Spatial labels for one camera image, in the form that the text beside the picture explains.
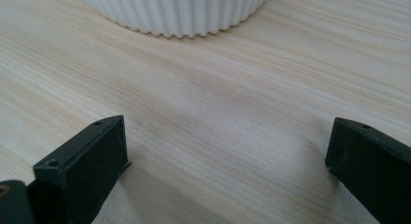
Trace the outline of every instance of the black plastic bracket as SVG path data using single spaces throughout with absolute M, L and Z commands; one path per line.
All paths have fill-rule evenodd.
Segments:
M 380 223 L 411 223 L 411 147 L 336 118 L 326 165 Z
M 34 165 L 27 187 L 0 182 L 0 223 L 91 223 L 130 165 L 123 116 L 96 121 Z

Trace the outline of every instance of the white fluted container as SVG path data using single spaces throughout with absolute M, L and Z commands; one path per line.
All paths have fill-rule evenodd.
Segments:
M 194 37 L 247 19 L 265 0 L 85 0 L 113 22 L 143 33 Z

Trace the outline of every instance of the table surface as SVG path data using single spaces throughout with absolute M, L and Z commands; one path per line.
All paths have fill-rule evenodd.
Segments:
M 411 144 L 411 0 L 268 0 L 194 39 L 82 0 L 0 0 L 0 180 L 125 116 L 134 165 L 95 223 L 376 223 L 330 176 L 336 116 Z

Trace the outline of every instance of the screw hole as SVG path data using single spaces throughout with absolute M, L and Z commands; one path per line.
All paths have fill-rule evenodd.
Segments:
M 363 127 L 364 129 L 370 129 L 371 127 L 365 124 L 362 124 L 361 127 Z
M 46 165 L 49 166 L 49 167 L 53 167 L 53 168 L 57 167 L 58 166 L 58 160 L 57 159 L 48 160 L 46 162 Z
M 6 185 L 0 185 L 0 197 L 3 197 L 4 195 L 6 195 L 7 193 L 9 193 L 9 191 L 12 189 L 12 187 L 8 184 Z

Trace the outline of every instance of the ribbed edge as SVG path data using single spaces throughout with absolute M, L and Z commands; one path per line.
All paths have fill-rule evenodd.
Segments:
M 85 0 L 101 15 L 143 33 L 194 37 L 228 29 L 266 0 Z

